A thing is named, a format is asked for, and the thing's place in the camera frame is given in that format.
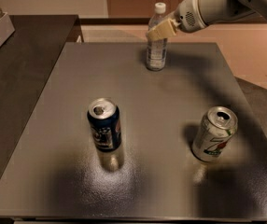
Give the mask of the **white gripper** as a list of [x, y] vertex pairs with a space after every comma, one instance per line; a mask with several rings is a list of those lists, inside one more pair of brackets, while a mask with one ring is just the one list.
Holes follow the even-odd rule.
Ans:
[[176, 35], [180, 29], [184, 33], [194, 33], [207, 27], [199, 6], [199, 0], [184, 0], [175, 10], [175, 19], [154, 20], [149, 22], [146, 38], [158, 41]]

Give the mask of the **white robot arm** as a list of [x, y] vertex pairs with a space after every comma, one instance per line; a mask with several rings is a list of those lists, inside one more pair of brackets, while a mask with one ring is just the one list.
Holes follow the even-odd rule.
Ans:
[[147, 32], [149, 41], [175, 36], [180, 30], [194, 33], [209, 25], [258, 14], [267, 21], [267, 0], [183, 0]]

